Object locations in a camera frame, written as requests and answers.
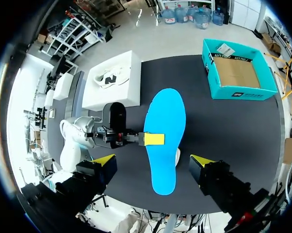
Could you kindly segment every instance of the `wall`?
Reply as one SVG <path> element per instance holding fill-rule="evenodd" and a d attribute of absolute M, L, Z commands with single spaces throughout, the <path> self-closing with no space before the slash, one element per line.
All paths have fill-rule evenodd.
<path fill-rule="evenodd" d="M 25 185 L 20 173 L 22 169 L 25 181 L 27 183 L 35 182 L 34 166 L 26 161 L 26 139 L 25 139 L 25 114 L 23 110 L 32 110 L 33 98 L 39 77 L 44 70 L 38 92 L 44 92 L 46 87 L 47 74 L 51 72 L 53 66 L 32 55 L 27 54 L 26 58 L 16 75 L 16 79 L 11 91 L 7 113 L 7 144 L 10 162 L 19 187 Z M 42 107 L 43 98 L 38 99 L 34 106 Z"/>

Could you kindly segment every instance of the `white shelf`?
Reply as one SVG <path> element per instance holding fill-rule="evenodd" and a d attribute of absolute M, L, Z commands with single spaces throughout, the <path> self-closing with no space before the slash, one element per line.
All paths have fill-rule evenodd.
<path fill-rule="evenodd" d="M 171 1 L 162 1 L 163 3 L 169 3 L 169 2 L 183 2 L 183 1 L 196 1 L 196 2 L 204 2 L 204 3 L 212 3 L 211 0 L 171 0 Z"/>
<path fill-rule="evenodd" d="M 81 32 L 78 33 L 78 35 L 74 36 L 73 33 L 77 30 L 77 29 L 81 29 Z M 68 35 L 62 35 L 64 32 L 69 32 Z M 91 34 L 93 37 L 96 38 L 97 41 L 95 41 L 95 43 L 97 42 L 104 42 L 102 38 L 100 38 L 98 36 L 98 33 L 96 30 L 91 30 L 88 28 L 87 25 L 85 25 L 83 22 L 81 22 L 78 18 L 72 18 L 69 20 L 69 22 L 63 26 L 62 30 L 60 31 L 60 33 L 57 36 L 51 36 L 53 38 L 53 41 L 51 42 L 51 44 L 49 45 L 49 48 L 47 49 L 47 51 L 45 52 L 46 54 L 48 54 L 49 56 L 53 56 L 57 53 L 60 53 L 61 55 L 67 55 L 67 53 L 69 51 L 73 51 L 74 52 L 74 56 L 70 56 L 69 59 L 75 58 L 78 55 L 82 55 L 82 52 L 85 50 L 85 48 L 88 48 L 90 45 L 85 45 L 81 48 L 78 48 L 78 46 L 76 43 L 81 40 L 83 37 L 85 37 L 87 34 Z M 56 43 L 56 48 L 53 49 L 53 45 L 54 42 L 57 41 L 60 44 Z"/>

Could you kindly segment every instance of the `white paper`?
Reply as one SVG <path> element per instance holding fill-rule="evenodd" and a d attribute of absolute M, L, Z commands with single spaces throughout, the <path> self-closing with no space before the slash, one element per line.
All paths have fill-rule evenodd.
<path fill-rule="evenodd" d="M 222 53 L 224 56 L 229 57 L 231 56 L 235 51 L 230 48 L 228 45 L 226 45 L 225 43 L 223 43 L 221 45 L 221 47 L 219 47 L 217 49 L 217 51 L 219 51 L 220 53 Z"/>
<path fill-rule="evenodd" d="M 98 39 L 95 38 L 95 36 L 93 36 L 92 34 L 89 34 L 85 37 L 85 39 L 88 41 L 89 44 L 93 45 L 95 44 Z"/>

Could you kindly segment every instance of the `table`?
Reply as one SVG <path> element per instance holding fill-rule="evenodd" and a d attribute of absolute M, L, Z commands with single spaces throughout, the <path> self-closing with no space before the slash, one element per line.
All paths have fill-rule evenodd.
<path fill-rule="evenodd" d="M 190 154 L 224 160 L 235 176 L 252 184 L 253 192 L 260 188 L 270 190 L 281 164 L 284 144 L 284 116 L 279 94 L 266 101 L 213 100 L 201 55 L 143 62 L 141 105 L 127 108 L 127 128 L 142 132 L 153 97 L 168 87 L 181 94 L 187 117 L 179 146 L 181 155 L 175 191 L 169 196 L 159 196 L 153 191 L 146 149 L 129 144 L 114 150 L 100 147 L 89 150 L 93 158 L 116 154 L 118 171 L 105 194 L 156 212 L 205 214 L 220 211 L 210 196 L 203 196 L 190 175 Z M 60 154 L 53 156 L 56 161 L 59 157 Z"/>

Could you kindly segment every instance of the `white box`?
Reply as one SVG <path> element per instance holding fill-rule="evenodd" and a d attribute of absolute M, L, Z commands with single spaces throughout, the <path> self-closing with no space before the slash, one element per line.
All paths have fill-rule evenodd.
<path fill-rule="evenodd" d="M 70 87 L 72 85 L 73 77 L 74 77 L 73 75 L 65 73 L 59 78 L 55 86 L 53 99 L 63 100 L 68 97 Z"/>
<path fill-rule="evenodd" d="M 94 77 L 114 66 L 127 70 L 129 80 L 121 85 L 114 84 L 103 89 L 95 82 Z M 83 93 L 82 107 L 92 111 L 102 111 L 107 103 L 112 102 L 120 102 L 125 107 L 139 106 L 141 67 L 141 59 L 132 51 L 128 51 L 91 68 Z"/>

